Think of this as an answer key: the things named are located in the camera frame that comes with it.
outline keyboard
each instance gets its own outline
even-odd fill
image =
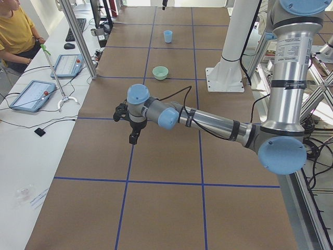
[[[86,19],[85,18],[77,18],[76,20],[78,21],[80,30],[83,33]],[[73,34],[73,32],[72,32],[72,30],[70,28],[68,30],[67,37],[66,37],[65,41],[66,42],[73,42],[73,41],[75,41],[74,34]]]

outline light blue cup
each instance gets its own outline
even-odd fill
[[[171,43],[171,41],[172,41],[172,31],[171,30],[164,31],[164,40],[166,43]]]

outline person's arm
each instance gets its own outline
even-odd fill
[[[40,44],[44,44],[46,42],[45,39],[40,36],[35,26],[31,28],[31,32]]]
[[[26,64],[26,65],[28,65],[31,61],[30,58],[16,56],[14,54],[5,51],[4,49],[0,51],[0,58],[6,61],[11,61],[12,63]]]

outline black band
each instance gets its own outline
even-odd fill
[[[276,24],[274,24],[273,30],[275,30],[276,28],[279,28],[281,26],[284,26],[284,25],[303,23],[303,22],[313,22],[313,23],[318,23],[321,26],[323,25],[323,20],[319,17],[294,17],[294,18],[283,20],[281,22],[277,22]]]
[[[234,62],[234,61],[239,61],[239,59],[240,59],[240,58],[238,58],[238,59],[236,59],[236,60],[228,60],[228,59],[225,59],[225,58],[223,57],[223,55],[221,55],[221,56],[222,56],[222,58],[223,58],[225,61],[229,61],[229,62],[231,62],[231,63]]]
[[[269,134],[277,134],[277,135],[285,135],[285,136],[304,136],[304,132],[290,132],[284,130],[276,130],[276,129],[268,129],[265,127],[260,127],[262,132],[266,132]]]
[[[240,122],[234,120],[233,130],[231,131],[231,135],[228,139],[229,141],[234,142],[237,139],[238,132],[239,132],[239,127],[240,127]]]
[[[285,88],[286,90],[293,89],[306,89],[306,81],[294,81],[294,80],[273,80],[272,88]]]
[[[250,132],[250,135],[249,135],[248,142],[246,143],[246,145],[244,147],[248,148],[250,146],[250,144],[252,143],[252,141],[254,139],[254,136],[255,136],[255,129],[256,129],[255,124],[252,124],[252,128],[251,128],[251,132]]]
[[[196,109],[192,108],[190,110],[190,112],[188,113],[186,124],[185,124],[186,127],[189,127],[189,128],[191,127],[191,124],[193,121],[193,116],[195,115],[196,111],[197,111]]]
[[[151,96],[150,98],[148,98],[148,99],[145,101],[145,103],[144,103],[144,105],[142,106],[142,109],[141,109],[141,114],[142,114],[144,117],[146,117],[146,113],[147,113],[147,111],[148,111],[149,106],[150,106],[155,100],[157,100],[157,98]]]

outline green clip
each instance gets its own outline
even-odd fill
[[[49,51],[46,50],[46,46],[44,44],[41,44],[41,48],[44,52],[48,53],[49,55],[51,55],[51,53]]]

